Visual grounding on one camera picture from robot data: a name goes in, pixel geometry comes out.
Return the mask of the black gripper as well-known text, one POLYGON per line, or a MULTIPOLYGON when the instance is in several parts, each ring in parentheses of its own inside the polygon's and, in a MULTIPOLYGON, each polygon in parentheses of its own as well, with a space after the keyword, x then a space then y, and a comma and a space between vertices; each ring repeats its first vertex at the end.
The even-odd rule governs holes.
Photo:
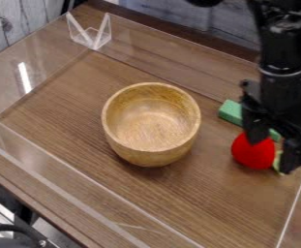
POLYGON ((241 126, 251 145, 269 137, 269 129, 279 133, 279 172, 290 174, 301 167, 301 69, 258 71, 259 81, 239 83, 241 126))

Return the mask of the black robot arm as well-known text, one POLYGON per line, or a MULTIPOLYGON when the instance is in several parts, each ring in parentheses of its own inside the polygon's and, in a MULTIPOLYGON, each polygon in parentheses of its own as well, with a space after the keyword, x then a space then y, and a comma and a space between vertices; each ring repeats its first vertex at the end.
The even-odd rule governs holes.
POLYGON ((301 167, 301 0, 245 0, 259 39, 259 79, 239 82, 241 127, 250 143, 282 136, 279 172, 301 167))

